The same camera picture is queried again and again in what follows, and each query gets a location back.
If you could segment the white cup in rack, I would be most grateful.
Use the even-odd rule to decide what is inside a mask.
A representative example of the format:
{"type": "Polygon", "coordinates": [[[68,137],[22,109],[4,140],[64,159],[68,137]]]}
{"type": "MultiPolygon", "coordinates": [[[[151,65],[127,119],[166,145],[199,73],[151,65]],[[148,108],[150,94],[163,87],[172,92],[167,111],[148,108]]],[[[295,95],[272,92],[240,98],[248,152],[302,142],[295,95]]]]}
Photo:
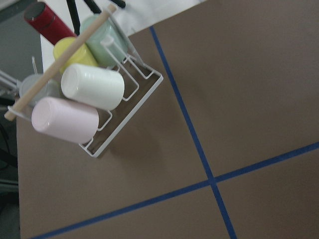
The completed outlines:
{"type": "Polygon", "coordinates": [[[125,83],[114,70],[72,64],[62,75],[61,89],[69,99],[111,111],[122,101],[125,83]]]}

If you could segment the green cup in rack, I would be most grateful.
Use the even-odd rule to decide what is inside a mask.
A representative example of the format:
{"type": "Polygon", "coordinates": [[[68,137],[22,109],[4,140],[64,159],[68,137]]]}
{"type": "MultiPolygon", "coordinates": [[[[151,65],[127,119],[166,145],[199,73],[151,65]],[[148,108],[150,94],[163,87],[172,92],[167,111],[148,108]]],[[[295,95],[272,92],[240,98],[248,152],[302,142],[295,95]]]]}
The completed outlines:
{"type": "Polygon", "coordinates": [[[105,21],[86,41],[95,60],[101,67],[114,67],[128,52],[127,44],[115,25],[105,21]]]}

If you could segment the pink cup in rack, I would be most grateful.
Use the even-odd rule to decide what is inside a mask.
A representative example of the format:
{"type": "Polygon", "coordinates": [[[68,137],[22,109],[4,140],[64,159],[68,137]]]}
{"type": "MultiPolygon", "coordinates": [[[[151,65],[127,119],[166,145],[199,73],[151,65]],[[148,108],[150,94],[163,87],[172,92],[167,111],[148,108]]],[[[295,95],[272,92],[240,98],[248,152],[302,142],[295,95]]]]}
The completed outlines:
{"type": "Polygon", "coordinates": [[[83,144],[95,135],[99,115],[94,107],[71,100],[45,97],[33,108],[31,122],[39,133],[83,144]]]}

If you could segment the yellow cup in rack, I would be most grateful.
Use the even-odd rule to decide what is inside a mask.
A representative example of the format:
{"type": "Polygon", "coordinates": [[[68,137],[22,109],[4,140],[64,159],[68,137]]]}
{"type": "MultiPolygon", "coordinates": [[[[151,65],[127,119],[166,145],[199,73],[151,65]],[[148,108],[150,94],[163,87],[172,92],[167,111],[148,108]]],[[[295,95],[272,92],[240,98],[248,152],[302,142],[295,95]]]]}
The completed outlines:
{"type": "MultiPolygon", "coordinates": [[[[53,56],[55,60],[58,59],[75,40],[75,37],[66,37],[59,40],[53,47],[53,56]]],[[[83,44],[81,47],[79,47],[79,49],[60,68],[59,71],[61,75],[64,73],[66,68],[76,63],[88,66],[98,66],[97,61],[86,44],[83,44]]]]}

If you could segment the black tripod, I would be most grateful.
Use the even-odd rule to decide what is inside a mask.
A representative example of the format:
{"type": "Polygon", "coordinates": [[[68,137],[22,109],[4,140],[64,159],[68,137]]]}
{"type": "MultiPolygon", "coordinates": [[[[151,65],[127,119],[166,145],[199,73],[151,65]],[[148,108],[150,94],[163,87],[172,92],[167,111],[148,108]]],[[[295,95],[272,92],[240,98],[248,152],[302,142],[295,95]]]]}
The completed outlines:
{"type": "MultiPolygon", "coordinates": [[[[78,36],[80,34],[81,20],[84,19],[84,17],[80,16],[80,14],[84,13],[85,11],[78,8],[78,4],[75,0],[67,0],[66,3],[72,21],[74,33],[78,36]]],[[[95,0],[83,0],[83,3],[81,3],[80,5],[86,5],[86,8],[92,14],[100,14],[102,12],[95,0]]]]}

